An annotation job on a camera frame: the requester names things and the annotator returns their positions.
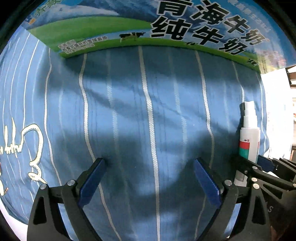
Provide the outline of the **blue striped bedspread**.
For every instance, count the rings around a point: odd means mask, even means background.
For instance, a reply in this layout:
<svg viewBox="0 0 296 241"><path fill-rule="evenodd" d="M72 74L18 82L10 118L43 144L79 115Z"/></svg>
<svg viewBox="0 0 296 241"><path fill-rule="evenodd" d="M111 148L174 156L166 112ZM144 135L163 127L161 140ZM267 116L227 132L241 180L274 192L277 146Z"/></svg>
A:
<svg viewBox="0 0 296 241"><path fill-rule="evenodd" d="M102 157L107 172L84 210L103 240L195 240L215 207L193 162L234 179L245 101L255 103L263 154L256 71L169 47L64 59L19 28L1 53L1 201L27 223L40 185L64 185Z"/></svg>

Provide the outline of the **brown cardboard box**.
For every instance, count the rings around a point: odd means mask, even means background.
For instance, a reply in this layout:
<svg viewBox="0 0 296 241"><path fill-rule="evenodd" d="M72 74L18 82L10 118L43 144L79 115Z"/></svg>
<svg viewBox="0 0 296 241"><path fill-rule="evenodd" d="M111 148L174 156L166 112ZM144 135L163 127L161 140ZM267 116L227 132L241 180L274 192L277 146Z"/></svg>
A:
<svg viewBox="0 0 296 241"><path fill-rule="evenodd" d="M153 45L201 50L262 73L288 62L287 38L254 1L44 1L23 27L63 57Z"/></svg>

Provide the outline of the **white spray bottle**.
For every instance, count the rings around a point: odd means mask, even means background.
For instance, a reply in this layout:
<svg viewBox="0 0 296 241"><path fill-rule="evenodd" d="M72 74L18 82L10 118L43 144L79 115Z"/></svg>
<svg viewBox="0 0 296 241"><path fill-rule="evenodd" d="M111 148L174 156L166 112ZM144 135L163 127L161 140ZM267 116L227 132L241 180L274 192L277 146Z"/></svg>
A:
<svg viewBox="0 0 296 241"><path fill-rule="evenodd" d="M257 163L260 147L260 128L258 127L254 101L244 102L243 126L240 129L239 155Z"/></svg>

